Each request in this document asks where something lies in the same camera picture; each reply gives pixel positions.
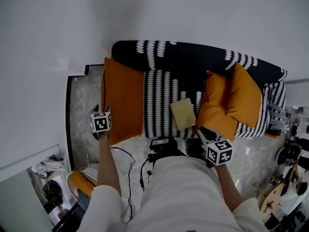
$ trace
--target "black device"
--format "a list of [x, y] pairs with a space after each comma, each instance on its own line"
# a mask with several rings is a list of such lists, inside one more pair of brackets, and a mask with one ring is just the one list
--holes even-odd
[[177, 148], [177, 141], [173, 137], [159, 137], [150, 143], [150, 149], [159, 154], [164, 150]]

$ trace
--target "white shirt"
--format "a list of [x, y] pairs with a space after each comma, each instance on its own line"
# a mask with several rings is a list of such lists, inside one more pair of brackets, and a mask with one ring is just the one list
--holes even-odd
[[301, 178], [295, 182], [292, 182], [289, 184], [289, 187], [286, 191], [286, 193], [282, 196], [282, 199], [293, 199], [296, 196], [298, 196], [296, 191], [296, 186], [301, 182]]
[[256, 199], [233, 213], [226, 206], [217, 176], [204, 161], [166, 157], [154, 165], [140, 210], [125, 224], [125, 206], [118, 192], [98, 186], [92, 192], [79, 232], [207, 232], [268, 231]]

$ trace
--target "person's hand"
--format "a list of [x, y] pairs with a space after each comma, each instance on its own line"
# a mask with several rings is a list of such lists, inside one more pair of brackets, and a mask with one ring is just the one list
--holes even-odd
[[215, 170], [216, 171], [220, 171], [220, 170], [223, 170], [223, 169], [227, 169], [227, 166], [226, 164], [222, 164], [222, 165], [219, 165], [219, 166], [216, 166], [216, 165], [213, 165]]
[[108, 140], [108, 131], [104, 131], [102, 132], [99, 137], [98, 137], [99, 141], [107, 141]]

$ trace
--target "wrist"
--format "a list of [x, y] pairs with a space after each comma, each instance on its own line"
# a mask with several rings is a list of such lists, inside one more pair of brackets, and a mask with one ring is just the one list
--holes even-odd
[[108, 131], [101, 132], [98, 136], [99, 141], [108, 140]]
[[215, 166], [214, 165], [214, 168], [215, 170], [218, 172], [226, 172], [227, 171], [227, 166], [226, 164], [222, 164], [222, 165], [219, 165], [219, 166]]
[[106, 148], [108, 147], [108, 134], [107, 133], [102, 133], [100, 136], [99, 136], [99, 145], [100, 145], [100, 148]]

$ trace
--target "clothes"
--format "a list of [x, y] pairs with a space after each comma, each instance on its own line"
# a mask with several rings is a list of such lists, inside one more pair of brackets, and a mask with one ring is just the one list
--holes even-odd
[[44, 197], [55, 206], [61, 206], [62, 201], [62, 189], [60, 185], [54, 181], [50, 180], [43, 186]]
[[215, 173], [204, 161], [186, 156], [157, 160], [140, 210], [127, 225], [124, 210], [115, 189], [95, 187], [79, 232], [268, 231], [256, 199], [230, 212]]
[[309, 170], [309, 158], [300, 157], [298, 159], [298, 165], [306, 170]]
[[64, 171], [64, 162], [62, 160], [54, 160], [50, 157], [46, 158], [32, 166], [31, 170], [37, 174], [47, 177], [47, 174], [52, 171]]
[[302, 147], [303, 150], [309, 151], [309, 140], [308, 139], [295, 137], [295, 141]]
[[290, 183], [286, 193], [282, 196], [282, 199], [293, 199], [298, 196], [296, 191], [296, 185], [297, 183]]
[[286, 160], [297, 160], [301, 146], [296, 143], [289, 143], [285, 147], [279, 149], [276, 153], [276, 161], [278, 165], [285, 163]]
[[77, 197], [78, 204], [84, 211], [86, 211], [90, 203], [90, 198], [79, 189], [77, 190], [77, 192], [78, 192]]

